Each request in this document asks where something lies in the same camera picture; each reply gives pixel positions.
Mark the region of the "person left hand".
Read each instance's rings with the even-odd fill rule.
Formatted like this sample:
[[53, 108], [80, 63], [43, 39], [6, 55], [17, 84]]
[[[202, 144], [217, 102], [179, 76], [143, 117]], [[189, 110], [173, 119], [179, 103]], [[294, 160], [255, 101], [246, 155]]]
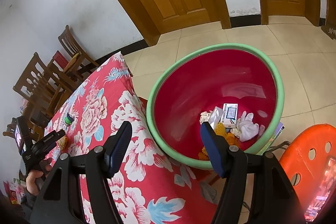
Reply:
[[39, 194], [39, 187], [36, 183], [36, 180], [41, 178], [43, 175], [47, 177], [51, 169], [52, 169], [52, 166], [50, 165], [50, 162], [48, 161], [45, 166], [44, 171], [34, 170], [34, 169], [30, 170], [28, 176], [26, 177], [27, 192], [29, 192], [33, 196], [37, 196]]

